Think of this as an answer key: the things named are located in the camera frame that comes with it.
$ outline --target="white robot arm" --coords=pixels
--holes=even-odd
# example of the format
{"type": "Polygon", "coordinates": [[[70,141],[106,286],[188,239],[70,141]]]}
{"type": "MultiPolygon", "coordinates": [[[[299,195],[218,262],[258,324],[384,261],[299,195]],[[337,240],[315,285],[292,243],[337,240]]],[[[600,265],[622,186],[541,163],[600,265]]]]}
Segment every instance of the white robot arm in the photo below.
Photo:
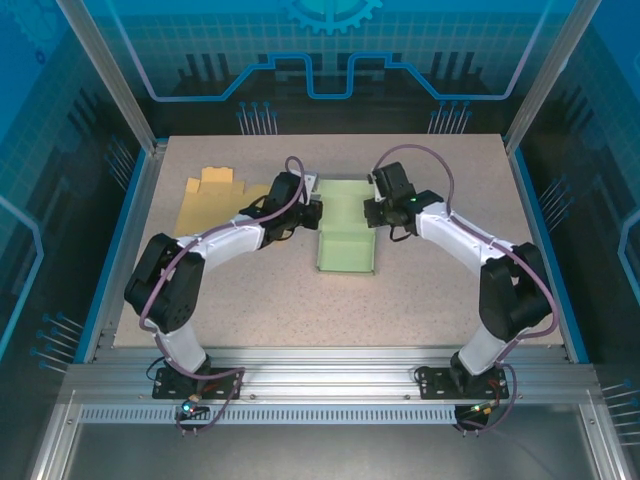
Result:
{"type": "MultiPolygon", "coordinates": [[[[231,220],[232,225],[242,225],[243,220],[256,219],[254,224],[213,233],[191,248],[177,263],[144,319],[144,325],[153,331],[174,364],[192,374],[206,373],[208,368],[208,357],[189,321],[195,310],[203,275],[232,258],[282,239],[285,232],[293,234],[299,226],[317,229],[322,203],[311,199],[316,180],[316,174],[306,173],[303,193],[297,204],[282,215],[260,222],[260,218],[277,212],[291,201],[297,191],[300,173],[295,170],[280,173],[269,194],[260,199],[264,200],[261,207],[257,206],[259,202],[254,202],[231,220]]],[[[163,269],[178,252],[200,237],[201,234],[196,234],[173,239],[159,234],[149,241],[125,289],[125,299],[138,315],[141,315],[163,269]]]]}
{"type": "Polygon", "coordinates": [[[502,251],[522,259],[545,283],[540,251],[496,238],[450,211],[443,199],[427,190],[416,193],[400,163],[374,170],[375,197],[365,201],[370,227],[389,225],[391,239],[412,235],[429,240],[462,262],[480,280],[482,324],[451,360],[451,377],[461,394],[492,369],[500,354],[519,334],[537,325],[551,308],[535,282],[502,251]],[[408,233],[393,238],[393,229],[408,233]]]}

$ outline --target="beige table surface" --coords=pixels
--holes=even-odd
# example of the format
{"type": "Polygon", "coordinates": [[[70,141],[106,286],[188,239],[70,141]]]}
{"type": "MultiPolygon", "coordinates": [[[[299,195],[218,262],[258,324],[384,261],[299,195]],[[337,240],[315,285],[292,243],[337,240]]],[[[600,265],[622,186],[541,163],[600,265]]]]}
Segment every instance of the beige table surface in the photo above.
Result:
{"type": "MultiPolygon", "coordinates": [[[[530,240],[498,135],[304,135],[171,137],[145,225],[141,250],[158,232],[171,235],[189,176],[229,166],[247,185],[271,184],[288,155],[321,176],[362,176],[390,147],[437,150],[456,181],[454,210],[514,243],[530,240]]],[[[418,191],[446,197],[442,167],[420,151],[397,152],[418,191]]],[[[204,346],[461,345],[480,324],[478,279],[438,246],[417,237],[393,244],[378,232],[376,274],[316,271],[317,232],[237,257],[203,279],[192,322],[204,346]]],[[[544,328],[549,319],[539,328],[544,328]]],[[[539,343],[562,343],[559,333],[539,343]]],[[[125,304],[117,347],[152,346],[125,304]]]]}

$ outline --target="gear logo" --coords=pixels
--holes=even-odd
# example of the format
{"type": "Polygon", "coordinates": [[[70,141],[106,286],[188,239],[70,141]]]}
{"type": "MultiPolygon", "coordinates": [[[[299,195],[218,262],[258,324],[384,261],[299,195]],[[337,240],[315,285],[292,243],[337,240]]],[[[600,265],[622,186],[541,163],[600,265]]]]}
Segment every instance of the gear logo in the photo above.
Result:
{"type": "Polygon", "coordinates": [[[0,11],[13,16],[22,33],[37,49],[45,50],[58,32],[54,0],[0,0],[0,11]]]}
{"type": "Polygon", "coordinates": [[[289,20],[297,20],[300,28],[311,27],[314,34],[327,35],[349,28],[360,28],[362,19],[371,20],[374,8],[382,7],[381,0],[282,0],[289,12],[289,20]]]}

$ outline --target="black mounting bracket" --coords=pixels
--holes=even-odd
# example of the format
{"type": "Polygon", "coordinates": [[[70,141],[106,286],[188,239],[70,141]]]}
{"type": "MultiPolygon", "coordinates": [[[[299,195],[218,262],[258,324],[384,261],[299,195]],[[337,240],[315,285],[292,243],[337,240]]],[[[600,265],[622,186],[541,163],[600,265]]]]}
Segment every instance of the black mounting bracket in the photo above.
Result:
{"type": "MultiPolygon", "coordinates": [[[[207,375],[216,375],[229,371],[229,368],[209,368],[207,375]]],[[[202,391],[203,400],[226,400],[240,374],[229,375],[228,377],[211,382],[201,382],[200,389],[198,380],[186,377],[173,368],[163,367],[156,371],[156,378],[151,392],[151,397],[156,400],[185,400],[194,393],[202,391]]],[[[240,398],[240,385],[233,394],[232,399],[240,398]]]]}
{"type": "Polygon", "coordinates": [[[413,372],[413,378],[418,384],[422,400],[494,400],[496,391],[491,386],[492,380],[500,386],[500,400],[509,398],[504,370],[497,367],[474,377],[475,388],[468,389],[464,394],[460,393],[451,379],[449,367],[418,367],[413,372]]]}

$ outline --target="enclosure wall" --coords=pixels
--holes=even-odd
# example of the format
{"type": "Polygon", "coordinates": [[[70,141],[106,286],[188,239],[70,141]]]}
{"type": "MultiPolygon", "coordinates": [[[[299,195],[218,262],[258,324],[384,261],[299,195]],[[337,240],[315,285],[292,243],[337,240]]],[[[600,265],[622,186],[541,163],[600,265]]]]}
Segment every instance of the enclosure wall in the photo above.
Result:
{"type": "Polygon", "coordinates": [[[573,4],[87,2],[159,137],[505,132],[573,4]]]}
{"type": "Polygon", "coordinates": [[[55,2],[0,2],[0,63],[0,464],[24,479],[139,147],[55,2]]]}
{"type": "Polygon", "coordinates": [[[638,18],[638,2],[603,0],[522,143],[605,386],[640,381],[638,18]]]}

